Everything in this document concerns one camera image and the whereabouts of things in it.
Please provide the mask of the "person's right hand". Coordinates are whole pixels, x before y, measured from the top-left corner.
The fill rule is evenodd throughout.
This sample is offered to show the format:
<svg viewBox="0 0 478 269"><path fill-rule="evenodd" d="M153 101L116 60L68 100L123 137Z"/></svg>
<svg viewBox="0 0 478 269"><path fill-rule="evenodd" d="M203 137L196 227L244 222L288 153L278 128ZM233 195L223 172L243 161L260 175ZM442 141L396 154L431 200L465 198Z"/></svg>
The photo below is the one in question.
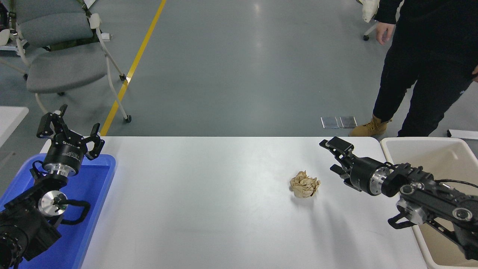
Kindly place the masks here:
<svg viewBox="0 0 478 269"><path fill-rule="evenodd" d="M376 24L376 40L380 45L386 44L392 37L395 24L378 22Z"/></svg>

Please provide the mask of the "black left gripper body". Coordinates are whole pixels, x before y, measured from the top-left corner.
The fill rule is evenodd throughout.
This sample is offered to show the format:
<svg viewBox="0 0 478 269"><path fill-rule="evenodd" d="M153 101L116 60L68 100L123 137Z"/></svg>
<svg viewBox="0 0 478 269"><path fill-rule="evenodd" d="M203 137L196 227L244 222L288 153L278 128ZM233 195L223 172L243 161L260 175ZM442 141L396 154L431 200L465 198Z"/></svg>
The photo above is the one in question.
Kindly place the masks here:
<svg viewBox="0 0 478 269"><path fill-rule="evenodd" d="M43 160L43 169L53 170L53 165L62 164L79 171L83 158L87 153L86 145L71 144L66 141L55 141L51 139L51 145Z"/></svg>

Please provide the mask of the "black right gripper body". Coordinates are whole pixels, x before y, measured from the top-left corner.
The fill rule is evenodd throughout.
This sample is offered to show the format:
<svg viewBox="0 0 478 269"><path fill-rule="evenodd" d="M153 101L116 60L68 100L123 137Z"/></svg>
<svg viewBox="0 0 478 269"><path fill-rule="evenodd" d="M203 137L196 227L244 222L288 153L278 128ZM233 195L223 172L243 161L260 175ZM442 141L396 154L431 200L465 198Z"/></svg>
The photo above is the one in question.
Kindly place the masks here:
<svg viewBox="0 0 478 269"><path fill-rule="evenodd" d="M381 194L382 179L374 176L377 170L383 170L384 163L370 157L357 157L352 162L350 181L359 191L376 196Z"/></svg>

